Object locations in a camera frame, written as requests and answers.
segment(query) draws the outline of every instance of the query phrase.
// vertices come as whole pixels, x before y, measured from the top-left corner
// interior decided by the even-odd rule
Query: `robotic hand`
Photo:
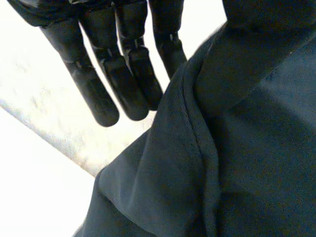
[[[142,120],[157,110],[162,90],[144,46],[146,0],[8,1],[29,24],[40,26],[100,125],[114,125],[119,112],[91,64],[79,23],[127,116]],[[156,46],[170,78],[186,62],[178,38],[183,1],[149,0]]]

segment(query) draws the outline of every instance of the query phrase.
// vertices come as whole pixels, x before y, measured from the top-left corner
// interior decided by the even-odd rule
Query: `dark fabric sleeve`
[[[212,187],[207,215],[213,223],[207,228],[216,234],[217,152],[193,97],[211,40],[177,71],[151,129],[99,173],[78,237],[206,236],[205,185]],[[120,234],[113,222],[126,226],[128,234]]]

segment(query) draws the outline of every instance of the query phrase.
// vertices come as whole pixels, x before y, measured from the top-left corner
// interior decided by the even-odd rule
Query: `black fabric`
[[[87,10],[110,6],[112,2],[111,0],[89,0],[83,3],[70,4],[68,0],[39,0],[35,7],[34,4],[25,4],[21,0],[7,1],[27,23],[42,27],[77,17]]]
[[[77,237],[316,236],[316,40],[206,123],[193,85],[211,42],[98,174]]]

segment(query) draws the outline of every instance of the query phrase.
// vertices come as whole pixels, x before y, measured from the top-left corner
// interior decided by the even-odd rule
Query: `dark blue cloth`
[[[97,175],[77,237],[316,236],[316,40],[206,123],[193,85],[211,41]]]

